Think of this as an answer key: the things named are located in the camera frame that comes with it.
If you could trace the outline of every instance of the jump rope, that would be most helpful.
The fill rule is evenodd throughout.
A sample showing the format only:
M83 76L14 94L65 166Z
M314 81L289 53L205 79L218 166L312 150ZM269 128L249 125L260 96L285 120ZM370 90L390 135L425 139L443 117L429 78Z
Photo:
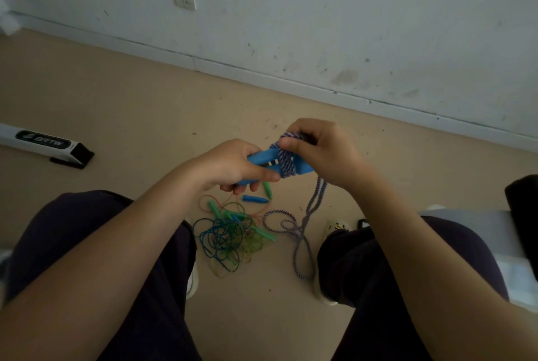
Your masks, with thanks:
M282 137L292 137L299 140L309 141L309 138L301 133L289 133L286 132ZM297 174L295 164L293 163L294 154L278 147L278 142L271 145L270 148L278 148L278 163L280 164L280 176L285 179ZM267 208L269 208L271 202L269 202L263 209L247 214L245 207L241 205L236 196L236 201L230 201L232 195L222 204L210 194L205 194L198 200L199 208L207 213L214 212L217 216L215 219L200 218L193 223L193 230L196 225L203 221L209 221L212 223L211 227L205 231L200 232L198 235L196 232L194 235L200 241L204 254L215 260L228 272L235 272L239 268L241 262L248 263L251 260L251 255L254 252L261 250L264 246L265 240L275 240L269 235L264 234L259 228L261 224L266 230L278 234L290 235L295 241L295 248L293 250L293 269L296 275L303 281L311 281L315 276L315 259L310 247L310 242L305 236L306 226L312 214L319 208L323 195L327 187L327 182L318 177L316 182L316 189L312 198L308 202L305 216L301 221L301 225L298 225L295 217L288 211L282 209L274 209L267 211L265 215L261 215ZM207 210L202 207L202 200L211 198L217 204L217 211ZM232 212L226 207L235 205L238 211ZM273 214L283 214L287 218L280 221L281 230L270 228L267 225L269 216ZM311 272L304 274L299 270L297 264L297 256L301 243L305 243L308 251L308 258L310 261Z

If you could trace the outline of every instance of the baseboard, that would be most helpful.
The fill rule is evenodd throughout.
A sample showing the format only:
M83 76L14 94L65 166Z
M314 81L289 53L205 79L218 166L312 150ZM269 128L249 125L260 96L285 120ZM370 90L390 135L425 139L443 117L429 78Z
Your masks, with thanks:
M375 114L389 119L401 120L448 133L461 134L475 139L538 153L538 139L521 134L510 133L494 127L482 126L468 121L443 117L407 107L392 105L390 103L353 96L347 93L334 92L321 87L306 85L259 72L252 72L233 65L155 48L122 38L84 31L24 14L16 14L16 19L23 28L32 29L44 34L55 35L87 45L169 63L182 68L236 80L238 82L264 87L266 89L288 93L306 99L317 100L323 103L357 110L359 112Z

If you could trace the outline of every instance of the tangled jump rope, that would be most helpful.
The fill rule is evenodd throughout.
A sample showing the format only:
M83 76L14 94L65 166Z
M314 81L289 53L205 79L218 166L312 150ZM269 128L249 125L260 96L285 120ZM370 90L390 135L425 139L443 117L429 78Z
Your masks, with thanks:
M286 132L280 137L292 137L299 140L309 141L309 138L301 133ZM277 171L280 174L280 177L283 179L297 174L306 174L313 171L312 167L306 164L306 162L303 161L297 154L279 148L278 142L273 143L269 150L250 156L249 161ZM244 180L238 184L246 185L250 182L253 181ZM198 206L204 212L213 212L215 219L201 218L194 222L193 229L199 222L212 222L211 228L200 232L198 235L195 233L195 235L200 240L202 250L206 256L215 259L215 261L228 272L235 272L239 268L240 262L250 262L252 253L263 248L265 239L273 242L276 240L274 236L259 226L261 223L261 225L268 231L279 234L288 234L295 240L295 248L293 250L293 269L301 280L313 280L315 275L315 259L310 247L310 243L305 236L305 229L308 225L310 217L321 205L326 187L327 182L318 177L316 189L312 198L308 202L305 216L303 217L300 226L298 225L295 217L285 210L275 209L267 211L265 215L261 216L260 214L265 211L266 208L268 208L267 205L258 212L247 214L245 212L245 208L238 201L228 202L231 196L223 204L220 204L212 195L202 195L201 199L205 197L212 198L212 200L209 201L210 210L202 208L200 201L198 201ZM231 204L235 204L239 209L239 212L227 210L226 207ZM272 229L267 225L267 219L272 214L283 214L288 217L280 222L280 226L282 227L281 230ZM309 274L302 273L297 264L299 247L301 246L302 242L304 242L306 245L311 264L312 271Z

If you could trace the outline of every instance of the beige floor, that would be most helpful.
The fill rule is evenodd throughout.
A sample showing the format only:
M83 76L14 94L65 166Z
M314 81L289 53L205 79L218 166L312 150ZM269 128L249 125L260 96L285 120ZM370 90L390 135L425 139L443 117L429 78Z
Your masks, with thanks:
M136 198L223 140L265 148L301 116L348 129L416 209L507 208L504 187L538 172L536 154L22 31L0 37L0 121L82 141L96 156L80 171L0 148L0 246L13 246L58 194L109 189ZM314 183L314 175L281 181L273 207L300 217ZM190 215L201 213L193 208ZM336 217L355 222L361 214L329 187L307 231L315 250L323 224ZM330 358L352 311L316 302L294 276L291 254L292 242L280 237L218 279L198 252L200 288L187 304L187 322L205 359Z

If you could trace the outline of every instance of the white wall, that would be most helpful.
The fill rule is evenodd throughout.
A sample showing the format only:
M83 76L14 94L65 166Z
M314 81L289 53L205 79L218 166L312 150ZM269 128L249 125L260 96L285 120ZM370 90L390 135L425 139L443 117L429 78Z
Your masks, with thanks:
M196 0L196 12L173 0L5 1L85 31L538 138L538 0Z

